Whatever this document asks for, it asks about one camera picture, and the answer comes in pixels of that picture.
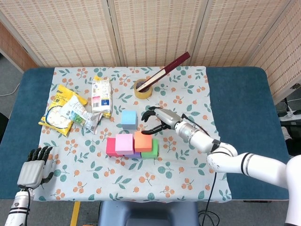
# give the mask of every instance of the green cube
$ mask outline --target green cube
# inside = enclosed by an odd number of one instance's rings
[[[158,140],[153,139],[151,152],[141,152],[141,158],[154,159],[157,156],[158,156]]]

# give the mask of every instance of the woven screen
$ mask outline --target woven screen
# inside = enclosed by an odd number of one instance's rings
[[[6,57],[12,60],[21,71],[38,67],[2,23],[0,23],[0,50],[0,52],[6,54]]]
[[[5,0],[0,10],[44,66],[116,66],[98,0]]]
[[[214,0],[192,65],[244,66],[286,0]]]
[[[199,30],[197,22],[207,1],[113,2],[125,66],[161,66],[193,49],[193,36]]]
[[[288,89],[301,76],[301,1],[297,0],[280,23],[261,43],[259,52],[250,63],[263,68],[272,95]]]

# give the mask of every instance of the floor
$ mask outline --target floor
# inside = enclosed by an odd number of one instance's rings
[[[22,74],[4,57],[0,58],[0,95],[12,92],[22,78]],[[0,97],[0,112],[9,117],[13,108],[16,93],[8,97]],[[289,99],[301,97],[301,89]],[[290,102],[291,108],[299,109],[301,101]],[[278,105],[277,110],[284,109]],[[0,225],[4,225],[12,200],[0,200]],[[200,202],[199,209],[203,210],[206,203]],[[272,203],[245,203],[231,201],[223,204],[211,203],[209,210],[221,218],[220,226],[282,226],[285,221],[287,201]],[[79,211],[78,226],[85,223],[97,223],[99,202],[82,202]],[[70,225],[73,210],[72,202],[34,202],[28,219],[29,226],[40,225]]]

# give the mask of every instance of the humanoid robot hand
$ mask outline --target humanoid robot hand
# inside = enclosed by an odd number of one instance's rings
[[[52,147],[45,146],[43,148],[32,149],[27,157],[27,161],[23,164],[18,186],[20,188],[35,189],[39,185],[47,183],[51,180],[53,172],[49,173],[48,177],[43,177],[44,165],[48,159]]]

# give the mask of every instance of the floral tablecloth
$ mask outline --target floral tablecloth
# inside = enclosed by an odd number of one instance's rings
[[[133,92],[134,81],[159,70],[159,67],[55,68],[48,105],[58,85],[63,84],[88,99],[86,108],[91,111],[91,83],[98,75],[112,82],[113,112],[110,119],[101,119],[96,135],[76,124],[68,137],[54,129],[41,128],[40,146],[54,147],[46,163],[45,176],[48,170],[53,171],[54,176],[35,190],[35,200],[171,202],[208,199],[214,172],[206,164],[206,154],[184,143],[173,130],[153,135],[159,140],[159,155],[155,159],[115,158],[105,153],[108,137],[134,133],[121,127],[124,109],[137,111],[139,131],[159,125],[156,117],[144,123],[141,116],[149,106],[160,106],[179,115],[185,113],[219,139],[211,112],[206,68],[177,67],[153,86],[150,98],[137,99]],[[229,200],[231,193],[226,174],[218,173],[212,201]]]

